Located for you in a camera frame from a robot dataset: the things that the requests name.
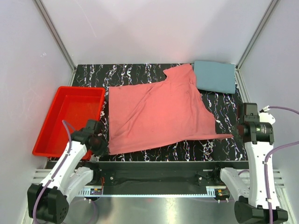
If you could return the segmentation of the pink t shirt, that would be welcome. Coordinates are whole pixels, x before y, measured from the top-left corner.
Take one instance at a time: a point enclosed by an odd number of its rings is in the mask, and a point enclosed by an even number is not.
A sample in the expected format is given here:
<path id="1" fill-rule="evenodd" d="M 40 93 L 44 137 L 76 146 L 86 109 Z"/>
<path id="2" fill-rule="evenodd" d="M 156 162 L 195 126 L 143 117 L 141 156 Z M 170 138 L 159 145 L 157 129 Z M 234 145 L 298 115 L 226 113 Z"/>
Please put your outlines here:
<path id="1" fill-rule="evenodd" d="M 196 87 L 190 64 L 164 70 L 166 79 L 151 84 L 110 87 L 109 153 L 138 152 L 184 140 L 231 138 L 218 134 L 215 117 Z"/>

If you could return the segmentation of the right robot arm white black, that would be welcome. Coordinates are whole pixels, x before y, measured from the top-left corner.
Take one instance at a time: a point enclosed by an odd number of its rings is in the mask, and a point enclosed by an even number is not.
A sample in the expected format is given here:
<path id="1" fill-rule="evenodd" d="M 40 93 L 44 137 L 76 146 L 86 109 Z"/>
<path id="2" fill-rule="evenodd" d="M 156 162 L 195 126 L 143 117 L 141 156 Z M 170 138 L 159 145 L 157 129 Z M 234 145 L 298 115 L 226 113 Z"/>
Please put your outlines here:
<path id="1" fill-rule="evenodd" d="M 275 118 L 258 112 L 256 103 L 238 105 L 237 136 L 244 144 L 249 162 L 247 186 L 234 168 L 222 168 L 212 173 L 213 182 L 225 184 L 233 197 L 235 218 L 240 224 L 282 224 L 289 218 L 280 207 L 276 194 L 272 151 Z"/>

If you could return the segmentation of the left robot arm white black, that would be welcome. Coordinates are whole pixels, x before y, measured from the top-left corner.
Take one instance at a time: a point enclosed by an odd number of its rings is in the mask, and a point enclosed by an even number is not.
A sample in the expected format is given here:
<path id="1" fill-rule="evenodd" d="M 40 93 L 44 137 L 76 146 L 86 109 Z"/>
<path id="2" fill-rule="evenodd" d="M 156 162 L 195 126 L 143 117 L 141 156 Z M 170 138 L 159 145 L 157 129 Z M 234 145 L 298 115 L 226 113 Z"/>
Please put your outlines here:
<path id="1" fill-rule="evenodd" d="M 28 215 L 35 224 L 61 224 L 72 200 L 85 185 L 105 182 L 99 165 L 89 161 L 79 164 L 87 151 L 96 156 L 108 154 L 107 142 L 100 136 L 100 122 L 90 119 L 85 127 L 72 132 L 67 121 L 62 123 L 68 136 L 62 156 L 47 176 L 39 184 L 31 184 L 27 191 Z"/>

